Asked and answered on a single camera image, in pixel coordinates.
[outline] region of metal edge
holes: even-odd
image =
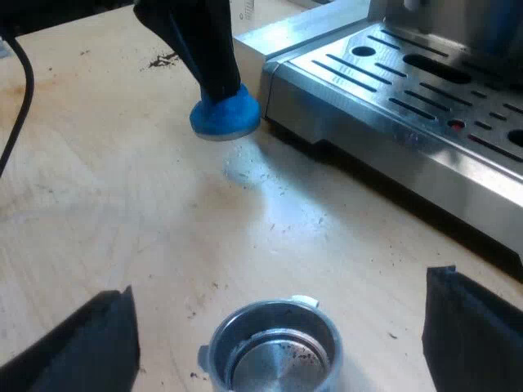
[[[294,48],[292,51],[287,51],[268,60],[263,66],[260,84],[257,89],[257,100],[260,104],[261,116],[266,118],[267,108],[270,100],[272,78],[281,64],[292,60],[295,57],[301,56],[309,51],[314,51],[323,45],[327,45],[331,42],[337,41],[338,39],[342,39],[352,35],[353,33],[357,33],[363,29],[368,28],[370,25],[373,25],[373,23],[368,22],[366,19],[357,20],[356,22],[345,26],[343,29],[338,30],[336,33],[328,34],[322,38],[308,42],[303,46]]]

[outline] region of black object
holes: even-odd
[[[229,0],[140,0],[134,12],[180,56],[214,102],[238,92]]]
[[[523,312],[453,266],[427,271],[422,340],[438,391],[523,391]]]
[[[2,392],[129,392],[140,347],[130,287],[101,292],[0,367]]]
[[[18,56],[18,59],[20,60],[22,67],[24,67],[24,73],[25,73],[24,100],[22,101],[22,106],[20,107],[20,112],[18,113],[18,116],[16,116],[15,125],[13,125],[11,134],[9,135],[9,139],[7,139],[6,147],[4,148],[2,156],[0,157],[0,177],[2,177],[3,171],[7,165],[7,161],[9,160],[9,156],[11,155],[11,152],[12,152],[13,148],[15,147],[16,140],[18,139],[18,135],[20,134],[22,125],[24,125],[25,118],[27,117],[27,113],[29,112],[29,107],[31,106],[31,100],[33,100],[34,75],[33,75],[33,67],[31,67],[31,63],[29,62],[29,58],[25,54],[24,49],[22,49],[22,47],[16,41],[14,36],[9,34],[7,32],[7,30],[2,27],[1,24],[0,24],[0,37],[2,37],[9,44],[11,49]]]

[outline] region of slot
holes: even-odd
[[[473,63],[470,63],[468,61],[462,61],[463,66],[469,68],[469,69],[472,69],[476,72],[479,72],[480,74],[484,74],[486,76],[490,76],[491,78],[496,78],[496,79],[503,79],[501,77],[501,75],[499,75],[498,73],[495,73],[493,71],[491,71],[490,69],[487,69],[487,68],[483,68],[481,67],[480,65],[476,65],[476,64],[473,64]]]
[[[515,145],[523,147],[523,129],[516,129],[508,133],[508,139]]]
[[[387,31],[387,30],[382,30],[382,33],[386,34],[386,35],[390,35],[391,37],[394,37],[396,39],[399,39],[400,41],[403,41],[403,42],[407,42],[411,45],[414,45],[415,47],[420,47],[422,49],[425,49],[426,51],[431,51],[432,53],[435,53],[437,55],[440,55],[440,56],[443,56],[443,57],[449,57],[449,55],[447,55],[446,53],[442,52],[442,51],[438,51],[436,49],[433,49],[431,47],[428,47],[426,45],[423,45],[422,43],[417,43],[416,41],[413,41],[412,39],[408,39],[408,38],[403,38],[401,37],[400,35],[398,34],[394,34],[394,33],[391,33],[390,31]]]
[[[391,67],[387,67],[386,65],[383,65],[383,64],[380,64],[380,63],[376,63],[375,65],[378,68],[385,69],[386,71],[389,71],[390,73],[392,73],[394,75],[401,76],[402,78],[406,78],[407,77],[407,75],[405,75],[403,72],[396,71],[395,69],[393,69]]]
[[[401,107],[403,107],[403,108],[405,108],[407,110],[410,110],[411,112],[414,112],[417,115],[426,118],[427,120],[436,120],[436,117],[433,116],[432,114],[424,112],[423,110],[418,109],[415,106],[409,105],[409,104],[407,104],[406,102],[404,102],[402,100],[397,100],[396,98],[389,98],[389,101],[394,103],[394,104],[396,104],[396,105],[399,105],[399,106],[401,106]]]
[[[471,93],[477,96],[478,98],[485,99],[487,97],[487,95],[483,94],[481,91],[472,90]]]
[[[376,38],[376,37],[373,37],[372,35],[368,35],[367,36],[368,39],[372,39],[373,41],[375,42],[379,42],[387,47],[391,47],[392,49],[396,49],[397,51],[400,49],[400,47],[398,47],[397,45],[394,45],[393,43],[390,43],[390,42],[387,42],[387,41],[383,41],[382,39],[379,39],[379,38]]]
[[[486,131],[492,131],[492,127],[489,124],[485,124],[484,122],[475,121],[474,124],[480,128],[485,129]]]
[[[356,79],[354,79],[354,78],[351,78],[350,76],[347,76],[347,75],[345,75],[344,73],[342,73],[342,72],[340,72],[340,71],[337,71],[337,70],[334,69],[334,68],[329,67],[328,65],[322,64],[322,63],[320,63],[320,62],[317,61],[317,60],[313,60],[312,62],[313,62],[314,64],[320,66],[320,67],[323,68],[323,69],[327,69],[328,71],[330,71],[330,72],[332,72],[333,74],[339,76],[340,78],[343,78],[343,79],[347,80],[348,82],[354,83],[355,85],[364,88],[364,89],[367,90],[367,91],[370,91],[370,92],[376,92],[376,91],[377,91],[375,88],[373,88],[373,87],[371,87],[371,86],[368,86],[368,85],[366,85],[365,83],[360,82],[359,80],[356,80]]]
[[[523,114],[523,109],[518,108],[517,106],[510,105],[510,104],[503,104],[503,106],[507,109],[510,109],[512,112],[516,112],[519,114]]]
[[[449,98],[450,100],[455,100],[456,102],[459,102],[460,104],[466,105],[466,106],[472,106],[472,104],[466,100],[462,100],[461,98],[458,98],[457,96],[453,96],[452,94],[449,94],[446,91],[440,90],[437,87],[431,86],[428,83],[419,83],[420,86],[428,88],[430,91],[437,92],[438,94],[444,96],[445,98]]]
[[[496,113],[496,112],[490,112],[489,116],[493,117],[493,118],[496,118],[496,119],[498,119],[500,121],[507,121],[507,118],[505,116],[503,116],[502,114]]]
[[[487,141],[485,139],[481,139],[479,136],[470,134],[470,135],[468,135],[468,138],[470,140],[475,141],[476,143],[479,143],[480,145],[483,145],[484,147],[492,149],[496,153],[500,153],[500,154],[506,156],[507,158],[513,159],[513,160],[515,160],[517,162],[523,162],[523,158],[521,158],[521,157],[519,157],[519,156],[517,156],[517,155],[515,155],[515,154],[513,154],[513,153],[511,153],[509,151],[506,151],[505,149],[502,149],[502,148],[498,147],[497,145],[493,145],[489,141]]]
[[[351,63],[348,63],[348,62],[344,61],[344,59],[340,59],[339,57],[336,57],[336,56],[334,56],[334,55],[327,55],[327,57],[330,58],[330,59],[333,59],[333,60],[337,61],[338,63],[341,63],[341,64],[343,64],[343,65],[346,65],[347,67],[352,68],[352,69],[354,69],[354,70],[356,70],[356,71],[358,71],[358,72],[361,72],[361,73],[363,73],[363,74],[369,76],[369,77],[372,78],[372,79],[376,79],[376,80],[378,80],[378,81],[381,82],[381,83],[392,84],[392,83],[389,82],[388,80],[386,80],[386,79],[384,79],[384,78],[382,78],[382,77],[380,77],[380,76],[377,76],[375,73],[369,72],[369,71],[367,71],[367,70],[365,70],[365,69],[363,69],[363,68],[358,67],[357,65],[353,65],[353,64],[351,64]]]
[[[434,107],[437,107],[438,109],[444,110],[445,112],[449,112],[450,111],[450,108],[447,108],[446,106],[444,106],[442,104],[439,104],[438,102],[435,102],[434,100],[426,98],[425,96],[420,96],[419,94],[417,94],[417,93],[415,93],[413,91],[405,90],[405,94],[407,94],[408,96],[413,96],[414,98],[418,98],[419,100],[422,100],[426,104],[429,104],[429,105],[432,105]]]
[[[472,81],[469,74],[422,55],[407,55],[403,58],[403,61],[452,83],[466,84]]]

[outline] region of metal filter basket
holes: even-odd
[[[198,354],[214,390],[338,390],[341,337],[317,307],[308,296],[293,296],[256,302],[226,318]]]

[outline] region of round hole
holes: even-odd
[[[376,54],[372,47],[355,47],[352,49],[352,54],[355,56],[368,57]]]
[[[508,139],[515,145],[523,147],[523,129],[516,129],[508,133]]]
[[[448,124],[455,131],[461,131],[465,127],[465,123],[461,120],[450,120]]]

